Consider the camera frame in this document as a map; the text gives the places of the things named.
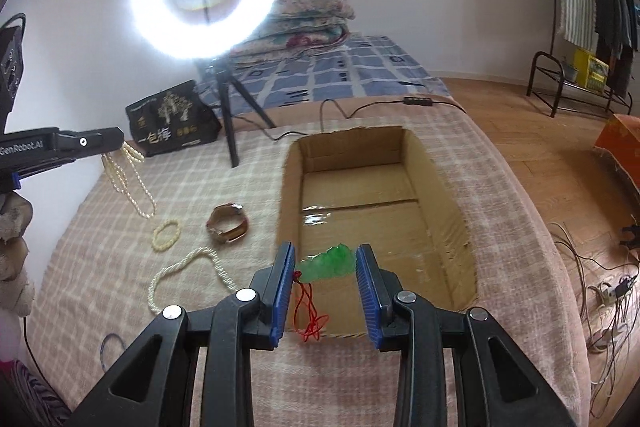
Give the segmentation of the dark blue bangle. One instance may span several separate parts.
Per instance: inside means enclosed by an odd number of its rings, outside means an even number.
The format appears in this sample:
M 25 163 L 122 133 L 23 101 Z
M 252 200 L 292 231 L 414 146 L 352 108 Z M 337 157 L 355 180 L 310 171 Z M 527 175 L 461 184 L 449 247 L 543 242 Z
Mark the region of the dark blue bangle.
M 99 362 L 103 372 L 106 372 L 124 353 L 127 345 L 125 340 L 116 333 L 108 333 L 100 344 Z

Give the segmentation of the white power strip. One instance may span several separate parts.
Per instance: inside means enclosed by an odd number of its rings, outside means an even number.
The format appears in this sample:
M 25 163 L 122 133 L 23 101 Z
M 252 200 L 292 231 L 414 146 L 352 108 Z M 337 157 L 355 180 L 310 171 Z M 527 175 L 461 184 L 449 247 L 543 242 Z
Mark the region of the white power strip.
M 615 284 L 602 281 L 589 288 L 597 294 L 602 306 L 613 306 L 631 292 L 635 280 L 634 277 L 621 277 Z

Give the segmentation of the pink plaid blanket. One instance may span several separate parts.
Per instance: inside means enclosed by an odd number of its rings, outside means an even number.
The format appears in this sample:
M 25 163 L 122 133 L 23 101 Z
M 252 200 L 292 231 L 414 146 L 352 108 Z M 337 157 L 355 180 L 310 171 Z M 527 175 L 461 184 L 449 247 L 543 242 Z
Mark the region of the pink plaid blanket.
M 475 257 L 477 296 L 564 402 L 587 425 L 587 352 L 567 271 L 535 205 L 486 133 L 460 109 L 384 104 L 361 112 L 362 127 L 416 132 L 459 205 Z M 70 407 L 103 376 L 108 333 L 125 343 L 150 323 L 154 307 L 189 310 L 227 296 L 270 265 L 277 251 L 283 165 L 290 142 L 256 131 L 239 137 L 230 168 L 220 144 L 145 161 L 142 176 L 162 219 L 182 232 L 169 251 L 151 246 L 153 225 L 134 215 L 106 180 L 89 193 L 58 242 L 32 315 L 28 339 L 44 375 Z M 248 232 L 213 241 L 205 223 L 216 206 L 243 206 Z M 305 343 L 288 333 L 252 360 L 255 421 L 261 426 L 388 426 L 398 358 L 363 336 Z

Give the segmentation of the black snack bag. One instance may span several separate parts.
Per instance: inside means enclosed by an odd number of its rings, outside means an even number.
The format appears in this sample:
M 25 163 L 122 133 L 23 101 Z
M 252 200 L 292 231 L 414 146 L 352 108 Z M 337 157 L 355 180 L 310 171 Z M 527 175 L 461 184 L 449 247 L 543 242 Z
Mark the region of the black snack bag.
M 132 139 L 146 157 L 215 142 L 222 128 L 194 80 L 129 104 L 126 115 Z

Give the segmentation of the brown leather wristwatch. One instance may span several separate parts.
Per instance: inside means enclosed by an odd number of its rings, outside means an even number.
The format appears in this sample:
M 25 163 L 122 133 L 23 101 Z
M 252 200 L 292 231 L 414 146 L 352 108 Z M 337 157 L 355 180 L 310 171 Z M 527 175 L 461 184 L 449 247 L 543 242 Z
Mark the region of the brown leather wristwatch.
M 215 243 L 229 244 L 248 232 L 248 218 L 242 205 L 228 202 L 213 209 L 205 228 Z

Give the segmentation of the black tripod stand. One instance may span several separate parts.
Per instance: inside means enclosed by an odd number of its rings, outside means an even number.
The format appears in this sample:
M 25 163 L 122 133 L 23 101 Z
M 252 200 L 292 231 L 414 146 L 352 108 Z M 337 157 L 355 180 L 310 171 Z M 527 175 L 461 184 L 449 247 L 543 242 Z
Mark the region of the black tripod stand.
M 244 101 L 254 109 L 254 112 L 262 118 L 268 128 L 275 128 L 276 124 L 266 114 L 254 96 L 247 91 L 240 80 L 233 75 L 232 68 L 226 58 L 199 58 L 195 61 L 198 72 L 205 83 L 213 84 L 218 94 L 218 101 L 221 108 L 222 121 L 224 122 L 224 133 L 227 137 L 231 166 L 233 168 L 240 165 L 240 156 L 236 147 L 235 131 L 230 101 L 230 89 L 234 88 Z

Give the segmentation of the open cardboard box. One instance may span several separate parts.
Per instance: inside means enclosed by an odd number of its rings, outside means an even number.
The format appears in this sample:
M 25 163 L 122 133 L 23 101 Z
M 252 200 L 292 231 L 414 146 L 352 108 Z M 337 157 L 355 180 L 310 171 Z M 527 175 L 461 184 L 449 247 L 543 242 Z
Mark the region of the open cardboard box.
M 299 139 L 283 165 L 277 241 L 303 261 L 371 246 L 408 291 L 451 311 L 477 296 L 462 211 L 416 132 L 360 127 Z

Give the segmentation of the orange cloth covered table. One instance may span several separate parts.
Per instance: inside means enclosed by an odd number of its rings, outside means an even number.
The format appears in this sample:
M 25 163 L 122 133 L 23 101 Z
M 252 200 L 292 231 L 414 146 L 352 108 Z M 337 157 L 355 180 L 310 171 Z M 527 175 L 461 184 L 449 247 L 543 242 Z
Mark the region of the orange cloth covered table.
M 640 183 L 640 118 L 632 115 L 614 114 L 606 121 L 594 148 L 615 161 L 615 165 L 639 192 Z

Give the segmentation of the folded floral quilt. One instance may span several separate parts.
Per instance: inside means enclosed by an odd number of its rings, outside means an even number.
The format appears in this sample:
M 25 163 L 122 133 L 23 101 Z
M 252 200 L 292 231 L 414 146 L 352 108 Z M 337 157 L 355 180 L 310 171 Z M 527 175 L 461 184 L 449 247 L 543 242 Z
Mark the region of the folded floral quilt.
M 230 58 L 238 67 L 318 54 L 340 46 L 356 18 L 347 0 L 276 0 L 262 24 L 235 46 Z

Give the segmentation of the black clothes rack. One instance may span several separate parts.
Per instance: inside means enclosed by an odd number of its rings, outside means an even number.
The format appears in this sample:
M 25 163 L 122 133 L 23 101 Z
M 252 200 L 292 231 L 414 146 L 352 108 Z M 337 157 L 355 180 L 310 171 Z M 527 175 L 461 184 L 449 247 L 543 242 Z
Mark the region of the black clothes rack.
M 605 85 L 603 93 L 589 91 L 577 83 L 565 80 L 562 61 L 567 57 L 573 64 L 577 46 L 565 41 L 556 31 L 556 8 L 558 0 L 552 0 L 552 29 L 549 44 L 535 52 L 530 62 L 525 95 L 538 101 L 548 116 L 554 118 L 561 113 L 605 118 L 614 113 L 630 115 L 636 108 L 634 96 L 628 87 L 625 98 L 616 95 Z

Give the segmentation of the small potted plant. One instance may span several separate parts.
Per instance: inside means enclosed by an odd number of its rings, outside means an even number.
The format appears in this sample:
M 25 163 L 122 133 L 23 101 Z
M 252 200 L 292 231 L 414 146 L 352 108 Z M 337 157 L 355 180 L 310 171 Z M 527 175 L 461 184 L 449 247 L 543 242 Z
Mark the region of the small potted plant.
M 577 82 L 578 70 L 575 68 L 575 66 L 569 60 L 567 60 L 567 57 L 563 58 L 562 69 L 563 69 L 564 78 L 565 78 L 566 81 L 568 81 L 570 83 L 576 83 Z

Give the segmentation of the yellow green box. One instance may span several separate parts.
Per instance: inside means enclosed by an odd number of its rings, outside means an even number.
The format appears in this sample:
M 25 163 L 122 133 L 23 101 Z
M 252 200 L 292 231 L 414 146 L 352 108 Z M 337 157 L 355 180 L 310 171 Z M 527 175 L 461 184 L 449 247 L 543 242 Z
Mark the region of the yellow green box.
M 608 80 L 608 65 L 597 59 L 592 53 L 577 48 L 574 53 L 573 67 L 577 70 L 576 83 L 589 91 L 603 93 Z

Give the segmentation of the blue patterned bed sheet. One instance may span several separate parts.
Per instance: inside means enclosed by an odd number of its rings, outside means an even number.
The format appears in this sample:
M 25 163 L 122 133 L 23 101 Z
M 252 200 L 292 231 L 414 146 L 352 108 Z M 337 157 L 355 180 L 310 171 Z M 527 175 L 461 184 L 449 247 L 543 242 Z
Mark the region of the blue patterned bed sheet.
M 386 36 L 354 35 L 333 51 L 265 62 L 235 78 L 264 109 L 326 98 L 449 94 L 442 80 Z

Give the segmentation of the dark hanging clothes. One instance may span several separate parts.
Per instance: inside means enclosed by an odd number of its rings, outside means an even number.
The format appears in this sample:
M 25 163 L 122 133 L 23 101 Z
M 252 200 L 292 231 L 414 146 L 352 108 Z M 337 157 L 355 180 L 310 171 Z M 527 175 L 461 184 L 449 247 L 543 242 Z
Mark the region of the dark hanging clothes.
M 634 0 L 596 0 L 596 57 L 608 65 L 606 85 L 625 98 L 631 80 L 639 31 Z

